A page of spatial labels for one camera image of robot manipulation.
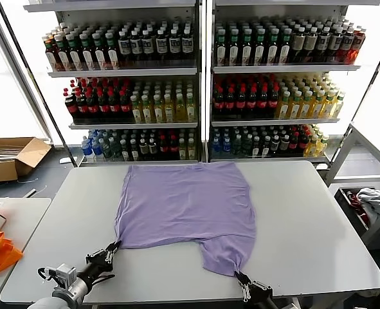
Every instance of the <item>dark bottle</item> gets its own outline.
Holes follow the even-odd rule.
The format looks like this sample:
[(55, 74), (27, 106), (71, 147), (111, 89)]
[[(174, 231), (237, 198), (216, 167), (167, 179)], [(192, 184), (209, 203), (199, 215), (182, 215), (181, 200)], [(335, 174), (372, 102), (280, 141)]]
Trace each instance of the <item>dark bottle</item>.
[(105, 38), (107, 39), (107, 45), (108, 45), (107, 52), (108, 52), (108, 57), (110, 60), (109, 64), (111, 64), (111, 67), (109, 65), (109, 69), (112, 68), (114, 70), (118, 70), (121, 67), (120, 66), (121, 57), (115, 45), (114, 35), (111, 32), (107, 32), (105, 34)]
[(276, 62), (276, 55), (277, 55), (277, 40), (278, 40), (278, 33), (279, 29), (273, 28), (271, 29), (271, 35), (269, 39), (268, 49), (267, 49), (267, 64), (273, 64)]
[(282, 36), (282, 45), (280, 48), (280, 55), (278, 57), (278, 63), (284, 64), (288, 60), (288, 53), (290, 50), (290, 39), (291, 39), (291, 29), (287, 28), (284, 30), (284, 35)]
[(157, 46), (158, 59), (161, 62), (166, 61), (168, 57), (168, 44), (167, 44), (167, 38), (165, 37), (163, 30), (158, 30), (158, 36), (156, 38), (156, 46)]
[(141, 39), (143, 44), (143, 51), (145, 60), (154, 61), (155, 59), (155, 49), (154, 49), (154, 41), (148, 30), (143, 30), (143, 38)]
[(259, 28), (257, 30), (257, 41), (255, 43), (254, 48), (254, 65), (259, 66), (262, 64), (262, 59), (264, 56), (264, 36), (266, 34), (266, 30), (263, 28)]
[(300, 27), (298, 29), (298, 33), (294, 35), (293, 43), (291, 44), (289, 62), (291, 63), (301, 62), (300, 54), (304, 46), (304, 41), (305, 41), (304, 27)]
[(228, 45), (228, 50), (229, 50), (228, 65), (229, 66), (237, 65), (237, 59), (238, 59), (238, 54), (239, 54), (238, 41), (239, 41), (239, 30), (231, 29), (231, 42)]
[(317, 43), (317, 27), (312, 27), (310, 33), (305, 36), (305, 42), (302, 50), (302, 61), (312, 62), (312, 55)]
[(327, 46), (329, 45), (330, 37), (330, 28), (324, 27), (322, 33), (319, 34), (317, 39), (316, 47), (314, 49), (314, 55), (312, 57), (313, 62), (325, 62), (325, 51), (327, 50)]
[(327, 62), (336, 62), (337, 51), (343, 41), (343, 27), (337, 27), (334, 34), (331, 35), (329, 45), (325, 54), (327, 55)]
[(251, 33), (253, 30), (244, 29), (244, 42), (242, 43), (241, 65), (248, 66), (251, 58)]

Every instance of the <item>bottle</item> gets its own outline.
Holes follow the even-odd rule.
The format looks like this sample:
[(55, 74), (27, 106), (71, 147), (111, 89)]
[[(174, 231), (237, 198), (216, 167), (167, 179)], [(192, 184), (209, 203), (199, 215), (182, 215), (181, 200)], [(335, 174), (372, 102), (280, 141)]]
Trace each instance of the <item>bottle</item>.
[(66, 48), (66, 45), (64, 44), (62, 36), (57, 34), (54, 36), (54, 39), (55, 39), (55, 42), (57, 43), (59, 57), (64, 67), (64, 70), (71, 71), (73, 69), (73, 61), (71, 60), (71, 57), (69, 55), (69, 50)]
[(288, 60), (288, 53), (290, 50), (291, 29), (286, 28), (282, 38), (282, 45), (280, 49), (280, 56), (278, 58), (279, 64), (285, 64)]
[(268, 50), (267, 50), (267, 64), (273, 64), (276, 62), (275, 56), (277, 54), (277, 41), (278, 41), (278, 33), (279, 29), (273, 28), (271, 29), (271, 35), (270, 35), (270, 40), (268, 44)]
[(195, 104), (193, 101), (193, 94), (187, 92), (186, 96), (187, 96), (186, 109), (187, 109), (188, 122), (195, 122)]
[(105, 38), (107, 39), (107, 52), (111, 63), (111, 68), (114, 70), (118, 70), (120, 69), (120, 57), (118, 55), (118, 50), (115, 46), (114, 35), (111, 32), (107, 32), (105, 34)]
[(130, 154), (128, 152), (127, 141), (123, 139), (120, 141), (120, 144), (121, 144), (121, 154), (123, 156), (124, 161), (125, 162), (131, 161)]
[(136, 121), (136, 124), (142, 124), (144, 121), (143, 111), (141, 110), (140, 105), (138, 104), (138, 98), (136, 95), (132, 95), (131, 98), (132, 104), (132, 114)]
[(246, 28), (244, 29), (244, 42), (242, 44), (242, 66), (248, 66), (251, 56), (251, 33), (253, 30)]
[(224, 66), (226, 61), (226, 44), (225, 44), (226, 30), (219, 29), (217, 35), (217, 42), (215, 43), (215, 50), (217, 50), (217, 66)]
[(301, 53), (305, 42), (304, 27), (299, 27), (298, 33), (293, 37), (293, 43), (291, 44), (291, 51), (289, 56), (289, 62), (299, 63), (302, 61)]
[(302, 50), (302, 62), (312, 62), (312, 56), (316, 47), (317, 39), (317, 27), (311, 27), (310, 32), (305, 36), (305, 42)]
[(229, 59), (228, 59), (228, 65), (229, 66), (235, 66), (237, 64), (237, 58), (239, 54), (239, 30), (238, 29), (231, 29), (231, 42), (228, 46), (229, 49)]
[(327, 47), (326, 55), (327, 62), (336, 62), (338, 49), (343, 41), (343, 27), (337, 27), (334, 34), (331, 35), (329, 45)]
[(171, 101), (171, 96), (166, 94), (164, 95), (165, 102), (165, 119), (167, 123), (173, 123), (176, 119), (174, 105)]
[(269, 152), (269, 148), (270, 148), (270, 141), (271, 141), (271, 137), (266, 135), (266, 137), (264, 138), (264, 143), (262, 145), (261, 158), (266, 158), (269, 156), (268, 152)]
[(163, 62), (166, 61), (168, 54), (167, 38), (165, 37), (163, 30), (158, 30), (157, 33), (158, 36), (156, 37), (156, 46), (158, 59)]
[(255, 43), (254, 48), (254, 65), (259, 66), (262, 63), (262, 59), (264, 56), (264, 36), (266, 34), (266, 30), (263, 28), (259, 28), (257, 30), (257, 41)]

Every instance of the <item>white table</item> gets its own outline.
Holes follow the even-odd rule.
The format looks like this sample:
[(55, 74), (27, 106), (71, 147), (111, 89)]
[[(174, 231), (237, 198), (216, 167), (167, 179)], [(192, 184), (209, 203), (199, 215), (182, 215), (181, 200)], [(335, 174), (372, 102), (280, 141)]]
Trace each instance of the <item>white table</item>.
[[(0, 214), (7, 218), (2, 231), (19, 250), (24, 250), (51, 203), (49, 198), (0, 198)], [(0, 272), (0, 291), (14, 266)]]
[[(309, 162), (238, 163), (251, 186), (257, 242), (243, 271), (276, 297), (380, 288), (380, 270)], [(7, 303), (51, 295), (39, 267), (81, 269), (84, 257), (114, 240), (113, 222), (127, 166), (72, 170), (1, 292)], [(233, 277), (202, 268), (195, 243), (121, 250), (116, 277), (97, 285), (87, 304), (240, 299)]]

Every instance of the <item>display shelf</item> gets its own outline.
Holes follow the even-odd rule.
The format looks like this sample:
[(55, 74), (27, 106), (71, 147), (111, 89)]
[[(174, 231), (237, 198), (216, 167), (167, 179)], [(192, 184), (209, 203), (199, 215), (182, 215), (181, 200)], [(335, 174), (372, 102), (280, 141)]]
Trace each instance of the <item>display shelf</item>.
[(95, 0), (31, 4), (24, 5), (24, 9), (33, 13), (49, 11), (111, 10), (117, 8), (178, 8), (194, 5), (195, 0)]
[(70, 124), (68, 127), (73, 130), (80, 129), (177, 129), (182, 127), (197, 127), (198, 122), (178, 122), (168, 124)]
[(215, 0), (215, 5), (380, 5), (380, 0)]
[(96, 71), (62, 71), (48, 72), (48, 75), (57, 77), (123, 77), (123, 76), (167, 76), (167, 75), (195, 75), (197, 68), (162, 68), (162, 69), (131, 69), (131, 70), (96, 70)]
[(228, 120), (212, 121), (213, 127), (233, 127), (233, 126), (274, 126), (274, 125), (293, 125), (293, 124), (333, 124), (339, 119), (270, 119), (270, 120)]
[(287, 66), (215, 66), (216, 74), (234, 73), (285, 73), (285, 72), (327, 72), (327, 71), (356, 71), (361, 66), (345, 64), (297, 64)]

